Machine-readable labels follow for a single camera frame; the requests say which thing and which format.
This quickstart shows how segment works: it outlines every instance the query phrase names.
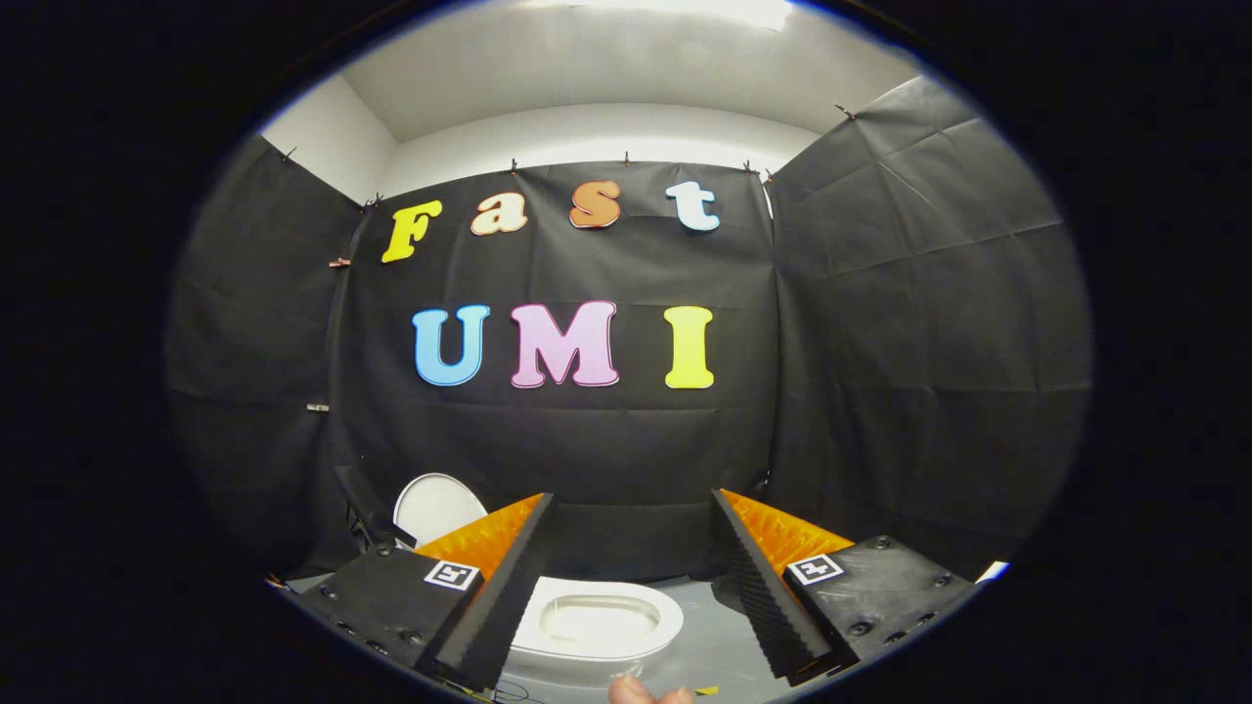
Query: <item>hand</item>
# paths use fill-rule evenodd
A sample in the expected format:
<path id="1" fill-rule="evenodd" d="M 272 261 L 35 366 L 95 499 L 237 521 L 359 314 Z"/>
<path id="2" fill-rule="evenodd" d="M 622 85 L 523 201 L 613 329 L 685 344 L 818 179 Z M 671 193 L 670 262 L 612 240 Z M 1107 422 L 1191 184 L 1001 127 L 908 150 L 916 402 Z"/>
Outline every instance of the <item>hand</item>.
<path id="1" fill-rule="evenodd" d="M 608 688 L 608 704 L 695 704 L 696 695 L 687 688 L 675 689 L 657 701 L 644 683 L 626 675 Z"/>

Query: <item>gray floor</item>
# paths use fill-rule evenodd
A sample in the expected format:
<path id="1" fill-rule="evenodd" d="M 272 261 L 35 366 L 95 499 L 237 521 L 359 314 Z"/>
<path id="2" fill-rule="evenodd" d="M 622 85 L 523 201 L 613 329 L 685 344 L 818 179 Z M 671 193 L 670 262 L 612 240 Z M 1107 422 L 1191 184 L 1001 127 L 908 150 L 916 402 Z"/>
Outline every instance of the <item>gray floor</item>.
<path id="1" fill-rule="evenodd" d="M 305 591 L 321 584 L 329 575 L 292 580 L 297 591 Z M 710 704 L 761 704 L 788 700 L 788 694 L 799 694 L 809 686 L 793 689 L 785 679 L 775 679 L 769 663 L 756 644 L 756 636 L 742 614 L 722 606 L 712 595 L 710 582 L 675 579 L 649 585 L 670 595 L 682 608 L 682 630 L 665 650 L 665 658 L 639 674 L 639 679 L 660 695 L 686 686 L 702 689 L 716 686 L 712 698 L 701 696 Z M 818 678 L 809 683 L 819 684 Z M 502 694 L 526 689 L 532 700 L 543 704 L 605 704 L 607 686 L 567 686 L 527 679 L 510 671 L 508 661 L 501 675 L 498 689 Z"/>

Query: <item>pink letter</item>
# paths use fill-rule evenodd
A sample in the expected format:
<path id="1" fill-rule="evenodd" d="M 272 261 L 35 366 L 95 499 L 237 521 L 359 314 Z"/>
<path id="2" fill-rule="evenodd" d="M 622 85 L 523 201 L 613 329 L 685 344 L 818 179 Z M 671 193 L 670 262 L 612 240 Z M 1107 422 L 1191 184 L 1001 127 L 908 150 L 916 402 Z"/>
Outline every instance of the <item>pink letter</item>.
<path id="1" fill-rule="evenodd" d="M 517 351 L 517 373 L 512 382 L 517 388 L 543 386 L 543 373 L 540 372 L 540 355 L 547 365 L 552 381 L 561 383 L 570 372 L 573 355 L 578 355 L 578 371 L 573 372 L 573 383 L 578 386 L 612 386 L 617 383 L 617 370 L 608 352 L 608 321 L 617 312 L 617 306 L 608 301 L 587 301 L 578 307 L 570 323 L 570 332 L 561 334 L 561 328 L 552 319 L 547 306 L 532 304 L 513 308 L 517 321 L 521 346 Z"/>

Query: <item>toilet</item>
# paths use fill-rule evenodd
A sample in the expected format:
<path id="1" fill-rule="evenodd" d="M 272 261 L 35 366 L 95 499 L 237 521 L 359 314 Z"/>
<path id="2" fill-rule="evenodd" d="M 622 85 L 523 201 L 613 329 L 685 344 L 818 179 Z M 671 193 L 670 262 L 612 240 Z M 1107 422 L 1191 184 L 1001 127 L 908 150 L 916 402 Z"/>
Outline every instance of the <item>toilet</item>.
<path id="1" fill-rule="evenodd" d="M 401 491 L 392 522 L 419 547 L 486 515 L 467 486 L 448 475 L 427 474 Z M 644 674 L 680 630 L 682 609 L 655 589 L 541 576 L 505 670 L 538 681 L 608 686 L 620 675 Z"/>

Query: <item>white wall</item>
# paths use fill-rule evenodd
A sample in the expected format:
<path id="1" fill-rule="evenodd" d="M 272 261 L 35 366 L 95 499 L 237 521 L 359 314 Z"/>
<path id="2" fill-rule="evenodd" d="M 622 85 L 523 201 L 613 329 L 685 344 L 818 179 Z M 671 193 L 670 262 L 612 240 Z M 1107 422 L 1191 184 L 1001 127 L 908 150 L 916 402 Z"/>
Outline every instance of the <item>white wall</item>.
<path id="1" fill-rule="evenodd" d="M 776 172 L 818 134 L 737 113 L 644 103 L 563 105 L 466 123 L 399 145 L 384 198 L 475 174 L 571 162 L 687 162 Z"/>
<path id="2" fill-rule="evenodd" d="M 313 88 L 262 130 L 292 160 L 358 204 L 374 197 L 399 143 L 336 74 Z"/>

